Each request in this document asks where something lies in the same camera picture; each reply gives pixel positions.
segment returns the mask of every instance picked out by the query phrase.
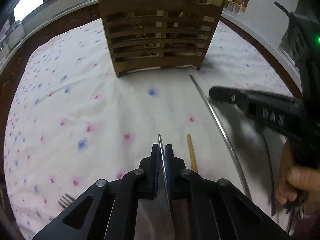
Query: metal pivot bolt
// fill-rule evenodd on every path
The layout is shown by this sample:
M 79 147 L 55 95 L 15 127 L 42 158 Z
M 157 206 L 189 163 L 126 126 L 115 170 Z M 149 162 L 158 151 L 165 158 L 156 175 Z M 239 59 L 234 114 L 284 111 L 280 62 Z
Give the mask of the metal pivot bolt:
M 144 173 L 144 170 L 143 169 L 135 169 L 133 171 L 133 173 L 136 174 L 136 175 L 142 175 Z
M 105 179 L 99 179 L 97 182 L 96 182 L 96 185 L 98 187 L 103 187 L 107 184 L 106 180 Z
M 182 169 L 180 172 L 181 172 L 182 175 L 187 176 L 187 175 L 189 175 L 189 174 L 191 173 L 191 170 L 189 170 L 189 169 Z
M 219 179 L 219 184 L 221 186 L 227 186 L 227 185 L 229 185 L 229 180 L 227 180 L 227 179 Z

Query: fork tines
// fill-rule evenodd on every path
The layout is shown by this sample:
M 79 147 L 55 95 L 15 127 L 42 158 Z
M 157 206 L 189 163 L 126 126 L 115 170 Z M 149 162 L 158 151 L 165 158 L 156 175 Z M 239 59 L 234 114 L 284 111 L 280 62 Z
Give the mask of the fork tines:
M 59 198 L 58 203 L 63 208 L 67 208 L 67 206 L 69 206 L 73 201 L 75 201 L 75 199 L 70 195 L 68 195 L 67 193 L 65 193 L 64 196 Z

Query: kitchen counter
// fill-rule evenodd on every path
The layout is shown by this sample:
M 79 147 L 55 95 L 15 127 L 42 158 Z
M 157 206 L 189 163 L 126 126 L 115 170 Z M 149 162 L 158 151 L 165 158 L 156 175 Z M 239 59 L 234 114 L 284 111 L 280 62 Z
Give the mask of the kitchen counter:
M 59 14 L 55 15 L 50 20 L 40 24 L 38 27 L 36 27 L 34 30 L 32 30 L 30 33 L 28 33 L 9 53 L 9 55 L 6 58 L 3 58 L 0 61 L 0 74 L 6 67 L 6 65 L 11 60 L 12 56 L 15 54 L 16 51 L 23 45 L 23 43 L 30 38 L 33 34 L 47 26 L 48 24 L 54 22 L 55 20 L 71 13 L 76 10 L 79 10 L 81 8 L 84 8 L 86 6 L 96 4 L 98 3 L 98 0 L 89 0 L 87 2 L 75 5 L 71 8 L 68 8 L 64 11 L 61 11 Z M 280 44 L 276 41 L 275 38 L 273 38 L 270 34 L 267 34 L 260 30 L 257 26 L 253 25 L 252 23 L 246 21 L 243 17 L 239 16 L 236 13 L 231 12 L 230 10 L 227 10 L 226 8 L 223 9 L 222 15 L 223 18 L 226 20 L 232 22 L 245 32 L 247 32 L 249 35 L 251 35 L 254 39 L 256 39 L 262 46 L 264 46 L 277 60 L 278 62 L 285 68 L 285 70 L 289 73 L 293 81 L 296 83 L 298 88 L 301 90 L 301 83 L 300 83 L 300 76 L 298 70 L 295 68 L 294 62 L 292 59 L 283 51 L 283 49 L 280 47 Z

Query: tablecloth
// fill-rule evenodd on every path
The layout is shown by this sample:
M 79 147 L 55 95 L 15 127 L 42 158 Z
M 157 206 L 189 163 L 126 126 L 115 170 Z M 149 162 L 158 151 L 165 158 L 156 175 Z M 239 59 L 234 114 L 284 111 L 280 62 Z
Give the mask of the tablecloth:
M 148 70 L 116 78 L 101 19 L 52 38 L 31 55 L 5 133 L 4 170 L 17 224 L 31 239 L 97 179 L 120 179 L 150 155 L 160 133 L 190 167 L 191 134 L 199 173 L 242 185 L 230 153 L 189 74 L 212 85 L 291 95 L 259 52 L 219 22 L 203 66 Z M 252 200 L 270 215 L 270 174 L 254 123 L 239 109 L 216 110 L 234 144 Z M 284 138 L 266 130 L 277 178 Z M 274 220 L 286 225 L 283 211 Z M 152 225 L 147 229 L 150 239 Z

